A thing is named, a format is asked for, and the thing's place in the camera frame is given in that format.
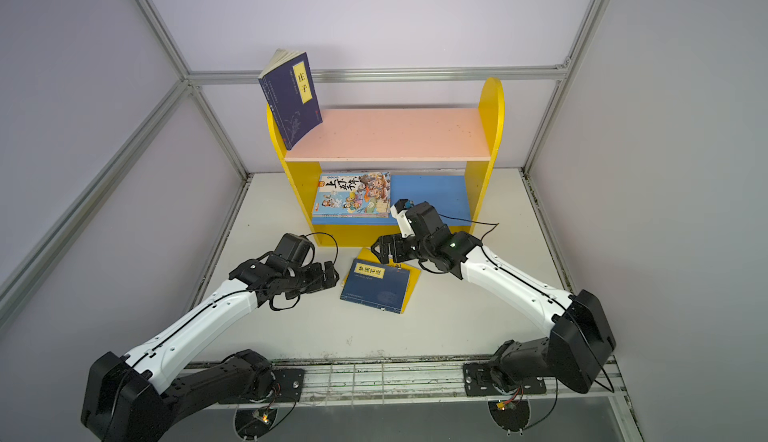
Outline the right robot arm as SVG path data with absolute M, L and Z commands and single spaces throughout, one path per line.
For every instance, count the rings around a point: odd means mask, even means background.
M 553 377 L 585 394 L 603 372 L 616 340 L 600 300 L 582 290 L 557 289 L 505 262 L 466 231 L 452 231 L 427 202 L 401 199 L 390 209 L 399 231 L 379 237 L 371 250 L 380 263 L 431 263 L 483 288 L 518 310 L 542 337 L 503 343 L 483 363 L 483 372 L 502 393 L 535 377 Z

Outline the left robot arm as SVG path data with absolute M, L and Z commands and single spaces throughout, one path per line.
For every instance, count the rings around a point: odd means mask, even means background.
M 209 297 L 123 355 L 107 352 L 90 367 L 80 420 L 101 441 L 158 441 L 176 423 L 229 399 L 273 402 L 280 388 L 272 363 L 251 349 L 191 375 L 182 372 L 235 322 L 282 296 L 336 286 L 333 261 L 318 262 L 305 236 L 283 235 L 277 247 L 235 267 Z

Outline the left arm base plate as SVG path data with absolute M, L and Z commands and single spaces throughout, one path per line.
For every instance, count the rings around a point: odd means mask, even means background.
M 301 368 L 282 368 L 272 371 L 273 380 L 266 402 L 298 403 L 301 400 L 306 371 Z

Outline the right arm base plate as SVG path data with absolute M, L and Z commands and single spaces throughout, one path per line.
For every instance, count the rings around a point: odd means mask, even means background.
M 520 382 L 495 382 L 490 369 L 481 362 L 464 363 L 462 373 L 464 392 L 467 397 L 512 395 L 519 387 L 522 388 L 523 395 L 547 393 L 545 381 L 541 377 L 529 377 Z

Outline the light blue comic book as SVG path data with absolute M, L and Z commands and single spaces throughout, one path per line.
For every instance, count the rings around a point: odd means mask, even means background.
M 315 218 L 386 218 L 391 207 L 389 172 L 323 173 L 318 181 Z

